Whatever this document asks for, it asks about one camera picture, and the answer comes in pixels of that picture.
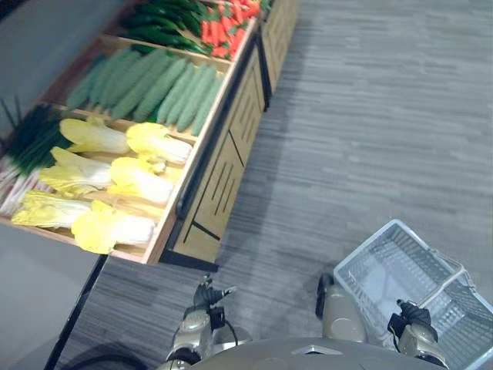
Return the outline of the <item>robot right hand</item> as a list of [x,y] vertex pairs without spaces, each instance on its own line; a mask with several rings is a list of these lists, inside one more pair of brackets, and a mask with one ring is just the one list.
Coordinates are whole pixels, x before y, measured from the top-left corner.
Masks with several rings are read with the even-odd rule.
[[420,308],[412,301],[397,300],[397,306],[401,309],[400,316],[408,324],[431,326],[431,315],[427,308]]

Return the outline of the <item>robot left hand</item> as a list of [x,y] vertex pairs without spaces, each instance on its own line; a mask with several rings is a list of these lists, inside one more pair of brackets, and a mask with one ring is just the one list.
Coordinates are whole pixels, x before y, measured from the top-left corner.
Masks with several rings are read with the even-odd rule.
[[226,296],[237,291],[237,286],[232,286],[223,290],[215,289],[212,286],[213,279],[210,274],[204,274],[202,280],[193,295],[193,307],[209,309]]

